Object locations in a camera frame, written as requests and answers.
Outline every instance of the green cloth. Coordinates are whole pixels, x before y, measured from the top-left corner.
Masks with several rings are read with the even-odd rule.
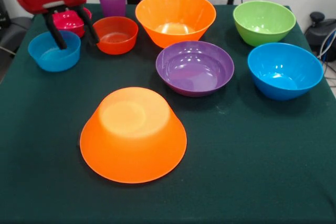
[[[87,7],[94,22],[102,18],[99,5]],[[134,8],[127,16],[136,20]],[[140,25],[125,55],[84,38],[75,67],[41,70],[27,52],[46,31],[38,15],[0,85],[0,223],[335,223],[336,100],[327,82],[292,101],[265,98],[249,75],[252,47],[236,31],[234,6],[216,9],[202,40],[231,55],[235,74],[203,98],[163,83],[161,49]],[[283,42],[309,48],[297,24]],[[77,146],[100,101],[129,86],[163,95],[188,137],[172,172],[139,185],[100,177]]]

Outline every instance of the bowl base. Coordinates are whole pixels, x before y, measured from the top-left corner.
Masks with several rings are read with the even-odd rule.
[[[195,29],[181,23],[166,23],[159,25],[155,31],[163,34],[189,34],[194,33]]]
[[[106,34],[100,38],[101,42],[119,43],[130,39],[131,37],[125,33],[113,32]]]
[[[169,83],[180,89],[203,92],[216,89],[218,74],[225,69],[215,59],[200,54],[181,54],[168,63]]]
[[[297,89],[296,83],[293,81],[292,78],[286,76],[285,74],[280,73],[269,73],[261,77],[261,79],[277,88],[282,89]]]

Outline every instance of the light blue bowl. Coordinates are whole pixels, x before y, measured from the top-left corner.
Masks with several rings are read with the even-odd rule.
[[[268,98],[286,101],[316,86],[323,77],[319,60],[310,52],[285,43],[268,43],[248,55],[257,88]]]
[[[28,46],[28,52],[36,63],[49,72],[67,70],[79,60],[80,38],[70,31],[60,33],[67,44],[67,49],[59,49],[50,32],[35,37]]]

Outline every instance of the red bowl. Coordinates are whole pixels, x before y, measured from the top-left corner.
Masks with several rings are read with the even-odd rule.
[[[92,18],[91,12],[84,8],[89,18]],[[82,37],[85,33],[83,20],[78,17],[74,10],[67,10],[62,13],[53,14],[53,20],[58,30],[71,31]]]

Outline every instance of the bowl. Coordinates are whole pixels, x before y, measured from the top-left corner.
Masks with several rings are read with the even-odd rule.
[[[125,17],[107,17],[94,23],[100,42],[98,48],[109,55],[130,51],[137,41],[138,25]]]
[[[253,81],[268,98],[286,101],[308,92],[323,77],[319,60],[303,48],[269,43],[253,49],[247,59]]]
[[[35,37],[28,52],[36,63],[49,72],[60,72],[73,67],[79,60],[80,38],[70,31],[60,31],[67,49],[59,49],[50,32]]]
[[[254,47],[282,40],[296,23],[289,9],[269,1],[244,2],[233,17],[242,39]]]
[[[215,21],[216,10],[208,0],[142,0],[135,15],[153,42],[166,48],[199,40]]]
[[[91,12],[84,8],[89,18],[92,18]],[[84,35],[84,23],[83,20],[78,17],[74,10],[67,10],[61,13],[53,14],[53,20],[58,30],[71,31],[77,34],[80,38]]]
[[[84,126],[80,150],[97,174],[120,183],[160,178],[181,161],[186,133],[166,100],[129,87],[109,94]]]
[[[202,97],[223,87],[234,73],[234,63],[222,48],[203,41],[184,41],[163,49],[156,70],[175,92]]]

